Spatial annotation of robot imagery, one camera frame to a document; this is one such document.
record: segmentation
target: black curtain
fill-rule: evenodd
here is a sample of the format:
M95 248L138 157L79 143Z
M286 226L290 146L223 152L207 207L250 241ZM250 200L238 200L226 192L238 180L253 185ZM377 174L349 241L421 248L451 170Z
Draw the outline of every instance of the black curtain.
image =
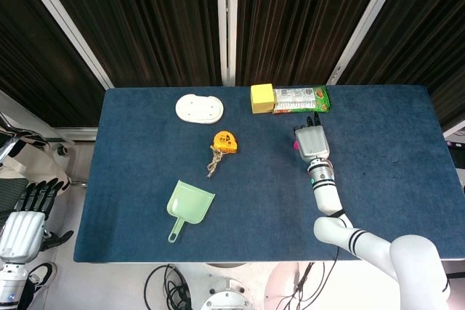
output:
M444 129L465 119L465 0L387 0L338 83L423 84Z
M370 0L238 0L237 85L325 84Z
M104 89L41 1L0 13L0 89L51 126L96 126Z
M116 87L221 85L217 0L61 0Z

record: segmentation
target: yellow sponge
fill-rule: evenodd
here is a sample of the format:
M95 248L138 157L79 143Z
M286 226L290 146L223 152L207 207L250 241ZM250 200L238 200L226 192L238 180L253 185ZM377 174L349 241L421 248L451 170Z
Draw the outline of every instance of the yellow sponge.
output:
M275 106L275 94L271 83L252 85L250 88L252 113L270 113Z

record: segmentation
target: rope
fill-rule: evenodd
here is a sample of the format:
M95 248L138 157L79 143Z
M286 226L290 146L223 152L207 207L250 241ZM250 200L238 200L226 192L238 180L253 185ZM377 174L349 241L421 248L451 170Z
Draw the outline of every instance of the rope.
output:
M213 152L213 160L206 167L206 169L209 170L209 174L206 175L208 178L210 178L211 175L215 172L218 163L221 161L221 158L225 154L221 150L213 148L213 145L210 146L210 149Z

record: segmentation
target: cable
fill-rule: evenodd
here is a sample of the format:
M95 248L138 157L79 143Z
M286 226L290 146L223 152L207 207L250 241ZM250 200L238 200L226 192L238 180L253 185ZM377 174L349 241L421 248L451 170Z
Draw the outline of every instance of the cable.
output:
M313 262L313 261L308 263L307 268L305 268L304 274L302 275L301 279L299 280L299 283L297 283L297 286L296 286L296 289L294 290L294 293L292 293L292 295L288 295L286 297L283 297L279 301L278 305L276 306L276 310L278 310L279 305L281 305L281 303L283 302L284 299L291 298L291 300L283 308L283 310L286 310L286 309L291 308L291 302L292 302L293 299L295 299L295 295L298 292L299 292L299 297L300 297L301 293L302 293L302 296L303 296L304 284L305 284L305 281L307 281L307 276L308 276L313 264L315 264L315 262Z
M321 287L321 289L320 289L320 291L318 292L318 294L315 296L315 299L313 299L313 300L310 302L310 304L308 304L307 306L305 306L302 310L305 310L306 308L308 308L309 306L311 306L311 305L318 299L318 297L320 296L321 292L323 292L323 289L325 288L326 283L327 283L329 277L331 276L331 272L333 272L333 269L334 269L334 267L335 267L335 265L336 265L336 262L337 262L337 260L338 260L338 258L339 258L339 251L340 251L340 248L339 248L339 246L338 246L338 247L337 247L336 258L334 259L333 266L332 266L331 269L329 270L328 277L326 277L326 280L325 280L325 282L323 283L323 286Z
M158 270L165 269L163 273L163 293L166 296L166 306L168 310L192 310L191 302L190 302L190 295L189 295L189 287L187 286L184 277L182 277L179 270L170 264L161 265L154 270L147 276L144 284L144 302L145 307L148 310L152 310L151 307L148 305L147 301L147 286L150 281L150 278L155 274ZM179 278L180 285L177 285L174 281L168 280L168 277L171 273L175 273Z
M313 292L313 294L312 294L310 297L308 297L307 299L305 299L305 300L303 301L304 303L308 302L310 299L312 299L312 298L315 296L315 294L317 294L317 291L320 289L321 284L323 283L323 280L325 279L325 273L326 273L326 271L325 271L325 262L323 262L323 275L321 275L320 284L318 285L318 287L317 287L317 289L315 290L315 292Z

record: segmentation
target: green dustpan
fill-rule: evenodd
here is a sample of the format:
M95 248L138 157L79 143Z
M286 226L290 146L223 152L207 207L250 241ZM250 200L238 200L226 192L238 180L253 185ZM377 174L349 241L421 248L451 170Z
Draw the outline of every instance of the green dustpan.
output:
M177 181L173 194L171 195L166 210L177 217L173 229L169 233L168 241L176 241L182 225L187 223L200 223L210 207L215 194L198 189L182 181Z

